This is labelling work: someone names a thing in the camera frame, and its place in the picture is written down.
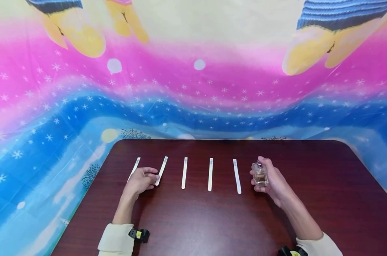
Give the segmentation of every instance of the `perfume bottle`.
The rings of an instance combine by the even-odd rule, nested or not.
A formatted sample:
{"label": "perfume bottle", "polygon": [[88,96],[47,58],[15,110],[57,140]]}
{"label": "perfume bottle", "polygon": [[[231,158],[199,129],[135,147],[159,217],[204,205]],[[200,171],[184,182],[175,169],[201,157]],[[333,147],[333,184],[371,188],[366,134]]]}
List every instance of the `perfume bottle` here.
{"label": "perfume bottle", "polygon": [[266,187],[269,183],[268,181],[268,171],[266,167],[259,162],[254,162],[252,164],[252,171],[253,171],[253,180],[255,181],[255,184],[257,187]]}

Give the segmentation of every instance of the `yellow cartoon feet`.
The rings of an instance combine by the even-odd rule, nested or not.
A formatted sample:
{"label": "yellow cartoon feet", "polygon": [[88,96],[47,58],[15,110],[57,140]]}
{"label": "yellow cartoon feet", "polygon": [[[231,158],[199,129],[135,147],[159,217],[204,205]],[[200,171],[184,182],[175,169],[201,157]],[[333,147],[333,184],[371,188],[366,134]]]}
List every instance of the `yellow cartoon feet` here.
{"label": "yellow cartoon feet", "polygon": [[355,51],[366,38],[380,26],[380,20],[374,19],[360,26],[340,30],[334,35],[334,47],[327,57],[325,66],[334,68]]}
{"label": "yellow cartoon feet", "polygon": [[320,27],[297,30],[282,69],[287,75],[298,75],[312,67],[334,45],[334,33]]}
{"label": "yellow cartoon feet", "polygon": [[130,4],[121,4],[112,0],[106,0],[108,11],[112,17],[115,31],[124,37],[131,35],[131,30],[142,43],[148,42],[148,34],[142,27],[134,8]]}
{"label": "yellow cartoon feet", "polygon": [[64,37],[83,55],[96,58],[105,51],[104,35],[95,29],[82,8],[69,8],[51,14],[44,14],[37,9],[41,22],[50,39],[67,49]]}

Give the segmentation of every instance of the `black wrist device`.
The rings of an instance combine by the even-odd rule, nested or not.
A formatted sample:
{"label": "black wrist device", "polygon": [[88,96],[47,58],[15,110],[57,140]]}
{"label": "black wrist device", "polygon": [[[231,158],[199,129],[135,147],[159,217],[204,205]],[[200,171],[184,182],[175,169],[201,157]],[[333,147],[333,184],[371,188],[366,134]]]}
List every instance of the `black wrist device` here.
{"label": "black wrist device", "polygon": [[287,246],[280,248],[277,252],[279,256],[308,256],[307,252],[302,248],[296,246],[295,250],[290,250]]}
{"label": "black wrist device", "polygon": [[128,233],[128,235],[135,239],[137,242],[146,243],[148,242],[149,238],[149,231],[146,229],[131,229],[131,231]]}

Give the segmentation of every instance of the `sleeve cuff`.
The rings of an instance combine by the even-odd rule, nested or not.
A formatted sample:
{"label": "sleeve cuff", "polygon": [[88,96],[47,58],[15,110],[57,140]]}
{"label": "sleeve cuff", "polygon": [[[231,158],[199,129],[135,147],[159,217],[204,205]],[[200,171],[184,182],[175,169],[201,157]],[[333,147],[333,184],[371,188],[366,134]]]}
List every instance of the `sleeve cuff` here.
{"label": "sleeve cuff", "polygon": [[130,237],[128,233],[133,227],[134,224],[108,224],[104,234],[102,234],[98,250],[131,255],[134,248],[134,238]]}
{"label": "sleeve cuff", "polygon": [[343,256],[333,240],[323,232],[319,240],[300,240],[296,238],[297,245],[309,254],[309,256]]}

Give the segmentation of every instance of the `blue striped clothing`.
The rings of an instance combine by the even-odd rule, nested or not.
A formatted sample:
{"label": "blue striped clothing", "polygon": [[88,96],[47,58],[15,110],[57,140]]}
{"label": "blue striped clothing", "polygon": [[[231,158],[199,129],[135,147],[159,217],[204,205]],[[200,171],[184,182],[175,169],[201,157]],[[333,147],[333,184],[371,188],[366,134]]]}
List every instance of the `blue striped clothing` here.
{"label": "blue striped clothing", "polygon": [[297,29],[308,26],[343,30],[381,18],[387,0],[306,0]]}
{"label": "blue striped clothing", "polygon": [[65,11],[74,7],[83,8],[81,0],[26,0],[26,2],[45,14]]}

